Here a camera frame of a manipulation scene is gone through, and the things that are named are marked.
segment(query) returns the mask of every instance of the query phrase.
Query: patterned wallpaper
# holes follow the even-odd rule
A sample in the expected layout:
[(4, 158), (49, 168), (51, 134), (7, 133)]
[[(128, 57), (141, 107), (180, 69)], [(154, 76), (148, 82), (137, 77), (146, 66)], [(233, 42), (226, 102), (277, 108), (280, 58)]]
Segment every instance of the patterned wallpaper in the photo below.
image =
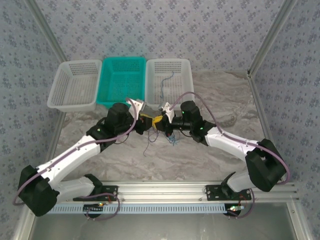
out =
[(320, 2), (299, 0), (254, 77), (272, 135), (320, 239)]
[(186, 58), (248, 69), (283, 0), (36, 0), (69, 60)]
[(20, 172), (43, 163), (58, 112), (47, 98), (58, 60), (23, 0), (0, 1), (0, 239), (12, 237)]

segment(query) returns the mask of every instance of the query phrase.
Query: plastic basket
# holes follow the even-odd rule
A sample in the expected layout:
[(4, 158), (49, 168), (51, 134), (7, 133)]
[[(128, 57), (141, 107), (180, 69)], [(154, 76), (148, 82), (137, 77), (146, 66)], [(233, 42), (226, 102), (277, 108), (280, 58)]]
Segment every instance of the plastic basket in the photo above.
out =
[(61, 63), (53, 80), (47, 106), (62, 112), (95, 110), (101, 66), (100, 60)]
[(146, 59), (108, 57), (104, 59), (96, 102), (110, 108), (126, 98), (145, 99)]
[[(157, 110), (163, 102), (173, 104), (185, 92), (194, 91), (189, 60), (180, 58), (159, 58), (146, 62), (145, 102)], [(195, 100), (192, 94), (185, 95), (174, 110), (180, 110), (181, 103)]]

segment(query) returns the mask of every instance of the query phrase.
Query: gray marble surface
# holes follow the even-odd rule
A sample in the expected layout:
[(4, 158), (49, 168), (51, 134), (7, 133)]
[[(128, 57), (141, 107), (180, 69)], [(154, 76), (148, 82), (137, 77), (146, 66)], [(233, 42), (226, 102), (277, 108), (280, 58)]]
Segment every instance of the gray marble surface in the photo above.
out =
[[(193, 72), (194, 91), (202, 96), (222, 127), (233, 134), (252, 140), (264, 135), (248, 80), (219, 71)], [(204, 119), (212, 121), (200, 100), (195, 100)], [(92, 112), (66, 114), (55, 155), (71, 147), (97, 121), (107, 115), (98, 105)], [(122, 144), (113, 144), (101, 154), (84, 162), (66, 180), (93, 174), (106, 180), (223, 180), (234, 171), (245, 169), (240, 159), (214, 147), (194, 142), (182, 134), (171, 145), (163, 134), (148, 144), (148, 134), (132, 132)]]

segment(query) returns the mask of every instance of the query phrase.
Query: white plastic basket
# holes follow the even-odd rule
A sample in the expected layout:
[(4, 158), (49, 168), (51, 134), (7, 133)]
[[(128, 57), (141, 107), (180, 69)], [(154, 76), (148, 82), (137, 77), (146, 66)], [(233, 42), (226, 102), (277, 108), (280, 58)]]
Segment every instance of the white plastic basket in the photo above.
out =
[[(144, 101), (152, 109), (157, 110), (163, 102), (173, 104), (181, 94), (188, 91), (194, 91), (189, 60), (159, 58), (146, 62)], [(181, 103), (191, 100), (195, 100), (194, 95), (185, 95), (174, 110), (180, 110)]]
[(53, 80), (47, 106), (62, 112), (95, 110), (101, 67), (100, 60), (61, 63)]

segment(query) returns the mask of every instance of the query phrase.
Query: purple cable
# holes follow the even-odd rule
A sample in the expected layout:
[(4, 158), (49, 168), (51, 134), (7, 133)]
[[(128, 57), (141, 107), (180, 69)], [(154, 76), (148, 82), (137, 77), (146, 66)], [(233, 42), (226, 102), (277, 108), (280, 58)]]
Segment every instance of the purple cable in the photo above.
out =
[(235, 214), (235, 213), (232, 212), (232, 211), (227, 211), (229, 214), (234, 215), (234, 216), (230, 216), (230, 217), (235, 218), (235, 219), (243, 219), (243, 218), (245, 218), (246, 216), (248, 216), (248, 215), (252, 212), (252, 210), (254, 209), (254, 205), (255, 205), (256, 199), (255, 199), (254, 191), (252, 191), (251, 188), (250, 188), (250, 192), (251, 192), (251, 196), (252, 196), (252, 205), (251, 205), (249, 211), (246, 212), (246, 213), (245, 213), (244, 215), (242, 215), (242, 216), (238, 216), (237, 214)]
[(99, 218), (89, 217), (89, 212), (90, 212), (90, 210), (93, 208), (93, 207), (90, 207), (90, 208), (86, 211), (86, 214), (85, 214), (86, 217), (88, 218), (88, 220), (91, 219), (91, 220), (93, 220), (93, 221), (104, 221), (104, 220), (112, 219), (112, 218), (115, 217), (115, 216), (118, 214), (118, 212), (120, 211), (120, 200), (119, 200), (119, 198), (118, 198), (116, 195), (114, 195), (114, 194), (112, 194), (112, 193), (107, 193), (107, 192), (105, 192), (105, 193), (100, 193), (100, 194), (96, 194), (96, 195), (92, 195), (92, 196), (82, 196), (82, 197), (80, 197), (80, 198), (81, 198), (81, 199), (92, 199), (92, 198), (101, 197), (101, 196), (111, 196), (111, 197), (114, 197), (114, 198), (116, 199), (116, 201), (118, 202), (118, 207), (116, 208), (115, 212), (114, 212), (111, 216), (99, 217)]
[(126, 100), (128, 100), (131, 105), (133, 106), (133, 110), (134, 110), (134, 118), (133, 118), (133, 123), (131, 125), (131, 127), (123, 134), (121, 135), (118, 135), (118, 136), (115, 136), (113, 138), (108, 138), (108, 139), (102, 139), (102, 140), (93, 140), (93, 141), (88, 141), (88, 142), (85, 142), (83, 144), (80, 144), (79, 146), (77, 146), (77, 148), (73, 148), (71, 151), (67, 152), (65, 155), (61, 156), (60, 158), (58, 158), (56, 161), (54, 161), (52, 164), (50, 164), (46, 169), (43, 169), (42, 171), (38, 172), (36, 175), (32, 176), (31, 178), (29, 178), (27, 181), (25, 181), (24, 184), (21, 185), (21, 187), (18, 189), (18, 191), (16, 192), (14, 198), (13, 198), (13, 201), (12, 201), (12, 204), (14, 206), (20, 206), (20, 205), (23, 205), (25, 204), (24, 202), (17, 202), (17, 198), (19, 197), (19, 194), (22, 192), (22, 190), (29, 184), (31, 183), (34, 179), (36, 179), (37, 177), (41, 176), (42, 174), (44, 174), (48, 169), (54, 167), (55, 165), (57, 165), (58, 163), (60, 163), (63, 159), (65, 159), (66, 157), (70, 156), (71, 154), (73, 154), (75, 151), (77, 151), (77, 149), (79, 150), (80, 148), (84, 147), (84, 146), (87, 146), (89, 144), (101, 144), (101, 143), (107, 143), (107, 142), (111, 142), (111, 141), (114, 141), (114, 140), (117, 140), (117, 139), (120, 139), (122, 138), (123, 136), (127, 135), (128, 133), (130, 133), (135, 125), (136, 125), (136, 122), (137, 122), (137, 109), (135, 107), (135, 104), (131, 101), (130, 98), (127, 98)]
[(205, 103), (205, 101), (195, 92), (193, 91), (187, 91), (185, 92), (184, 94), (182, 94), (180, 97), (178, 97), (178, 99), (175, 101), (175, 103), (170, 107), (169, 110), (173, 110), (175, 105), (178, 104), (178, 102), (180, 101), (180, 99), (182, 99), (184, 97), (184, 95), (187, 95), (187, 94), (193, 94), (195, 95), (198, 99), (200, 99), (200, 101), (203, 103), (203, 105), (206, 107), (206, 109), (208, 110), (209, 114), (211, 115), (216, 127), (218, 128), (219, 132), (225, 136), (226, 138), (230, 139), (230, 140), (233, 140), (235, 142), (238, 142), (238, 143), (241, 143), (241, 144), (247, 144), (249, 146), (252, 146), (252, 147), (255, 147), (255, 148), (258, 148), (260, 150), (263, 150), (265, 151), (266, 153), (272, 155), (273, 157), (275, 157), (281, 164), (282, 166), (284, 167), (285, 171), (286, 171), (286, 179), (282, 182), (279, 182), (277, 183), (277, 185), (283, 185), (283, 184), (286, 184), (289, 182), (290, 178), (291, 178), (291, 173), (290, 173), (290, 170), (287, 166), (287, 164), (285, 163), (285, 161), (283, 161), (281, 159), (281, 157), (279, 157), (277, 154), (275, 154), (273, 151), (270, 151), (269, 149), (263, 147), (263, 146), (260, 146), (258, 144), (255, 144), (255, 143), (251, 143), (251, 142), (246, 142), (246, 141), (243, 141), (243, 140), (240, 140), (238, 138), (235, 138), (235, 137), (232, 137), (232, 136), (229, 136), (227, 134), (225, 134), (222, 130), (222, 128), (220, 127), (220, 124), (219, 122), (217, 121), (217, 119), (215, 118), (214, 114), (212, 113), (212, 111), (210, 110), (210, 108), (208, 107), (208, 105)]

